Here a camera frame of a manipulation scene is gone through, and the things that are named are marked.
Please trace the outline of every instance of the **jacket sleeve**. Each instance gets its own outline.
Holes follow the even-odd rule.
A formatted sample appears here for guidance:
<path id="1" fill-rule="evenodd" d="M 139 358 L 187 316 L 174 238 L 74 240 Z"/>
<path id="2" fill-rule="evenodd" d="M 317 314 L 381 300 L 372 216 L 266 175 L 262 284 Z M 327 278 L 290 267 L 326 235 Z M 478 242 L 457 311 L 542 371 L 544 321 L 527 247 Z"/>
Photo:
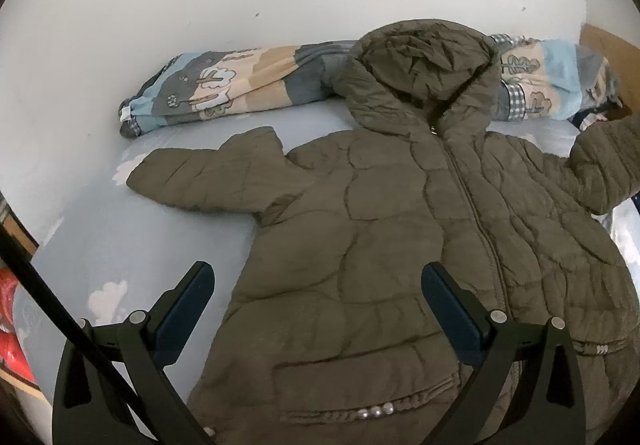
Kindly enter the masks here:
<path id="1" fill-rule="evenodd" d="M 594 214 L 609 212 L 640 189 L 640 112 L 591 125 L 569 158 L 543 154 L 538 166 Z"/>
<path id="2" fill-rule="evenodd" d="M 275 131 L 261 127 L 232 136 L 218 150 L 156 149 L 134 169 L 127 186 L 162 205 L 262 213 L 313 181 L 309 171 L 283 156 Z"/>

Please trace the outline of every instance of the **bed sheet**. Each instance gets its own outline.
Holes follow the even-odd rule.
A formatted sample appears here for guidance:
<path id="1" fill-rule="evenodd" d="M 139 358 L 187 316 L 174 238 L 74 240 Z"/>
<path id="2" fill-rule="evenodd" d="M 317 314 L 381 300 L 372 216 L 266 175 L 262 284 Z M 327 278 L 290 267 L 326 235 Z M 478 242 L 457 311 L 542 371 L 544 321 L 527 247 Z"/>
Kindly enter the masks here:
<path id="1" fill-rule="evenodd" d="M 155 148 L 218 148 L 233 134 L 263 125 L 274 127 L 285 152 L 330 132 L 355 128 L 344 101 L 331 99 L 149 133 L 133 141 L 100 179 L 85 187 L 33 260 L 69 312 L 92 325 L 120 322 L 136 309 L 150 308 L 194 261 L 210 263 L 216 272 L 214 295 L 180 359 L 166 368 L 183 399 L 202 373 L 251 247 L 255 221 L 242 214 L 204 215 L 167 208 L 138 196 L 125 181 Z M 569 122 L 548 118 L 494 122 L 490 129 L 529 139 L 545 152 L 561 156 L 569 154 L 578 134 Z M 640 289 L 640 216 L 625 205 L 601 221 L 610 228 L 630 268 L 635 266 L 632 274 Z M 22 289 L 16 294 L 14 318 L 33 374 L 51 401 L 65 339 Z"/>

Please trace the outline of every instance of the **black rod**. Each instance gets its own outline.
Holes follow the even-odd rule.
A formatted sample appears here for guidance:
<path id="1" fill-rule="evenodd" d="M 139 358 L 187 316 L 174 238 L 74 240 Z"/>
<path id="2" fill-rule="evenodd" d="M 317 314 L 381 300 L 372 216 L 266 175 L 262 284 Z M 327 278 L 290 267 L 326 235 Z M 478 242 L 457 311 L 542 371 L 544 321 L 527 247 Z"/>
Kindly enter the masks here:
<path id="1" fill-rule="evenodd" d="M 33 265 L 23 256 L 13 238 L 0 225 L 0 258 L 14 272 L 20 284 L 51 319 L 55 326 L 82 355 L 93 364 L 98 372 L 111 383 L 124 401 L 149 427 L 144 405 L 140 397 L 122 377 L 113 363 L 100 351 L 92 340 L 84 334 L 78 323 L 62 305 L 58 297 L 50 290 Z"/>

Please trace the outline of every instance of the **jacket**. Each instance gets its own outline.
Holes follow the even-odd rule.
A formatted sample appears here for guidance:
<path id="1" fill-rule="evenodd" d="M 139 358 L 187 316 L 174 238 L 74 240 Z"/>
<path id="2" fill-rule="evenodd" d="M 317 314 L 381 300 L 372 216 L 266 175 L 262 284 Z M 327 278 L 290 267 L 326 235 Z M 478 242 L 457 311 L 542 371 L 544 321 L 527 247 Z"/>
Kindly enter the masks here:
<path id="1" fill-rule="evenodd" d="M 569 158 L 543 154 L 486 131 L 499 80 L 491 38 L 391 24 L 355 45 L 335 86 L 362 128 L 286 156 L 257 128 L 219 150 L 155 150 L 133 171 L 129 187 L 159 203 L 260 223 L 189 400 L 217 443 L 421 443 L 470 374 L 422 298 L 431 261 L 487 309 L 564 319 L 590 443 L 607 428 L 640 374 L 638 297 L 590 214 L 640 189 L 640 115 L 591 126 Z M 371 407 L 382 415 L 361 419 Z"/>

